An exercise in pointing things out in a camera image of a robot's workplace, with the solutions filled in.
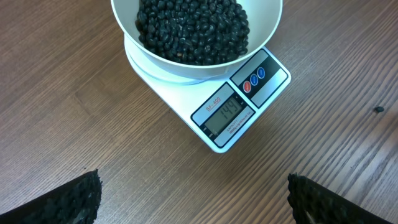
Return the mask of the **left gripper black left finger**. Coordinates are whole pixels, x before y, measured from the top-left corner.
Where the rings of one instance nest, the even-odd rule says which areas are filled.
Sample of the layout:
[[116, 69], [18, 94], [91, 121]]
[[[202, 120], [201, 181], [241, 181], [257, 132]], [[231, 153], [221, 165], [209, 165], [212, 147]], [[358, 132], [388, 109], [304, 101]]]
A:
[[1, 223], [82, 223], [97, 219], [102, 181], [87, 172], [40, 197], [1, 214]]

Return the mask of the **pile of black beans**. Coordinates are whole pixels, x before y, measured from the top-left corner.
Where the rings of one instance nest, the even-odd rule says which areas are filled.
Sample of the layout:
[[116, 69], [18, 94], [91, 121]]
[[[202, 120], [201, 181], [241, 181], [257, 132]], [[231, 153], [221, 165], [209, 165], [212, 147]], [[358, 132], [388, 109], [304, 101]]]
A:
[[248, 52], [248, 16], [235, 0], [140, 0], [139, 41], [187, 65], [218, 65]]

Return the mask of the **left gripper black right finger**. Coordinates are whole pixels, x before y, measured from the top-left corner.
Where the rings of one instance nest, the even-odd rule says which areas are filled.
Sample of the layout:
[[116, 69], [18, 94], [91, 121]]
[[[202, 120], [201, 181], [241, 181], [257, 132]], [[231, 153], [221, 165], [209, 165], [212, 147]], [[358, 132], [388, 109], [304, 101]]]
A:
[[390, 224], [302, 175], [289, 174], [289, 196], [296, 224]]

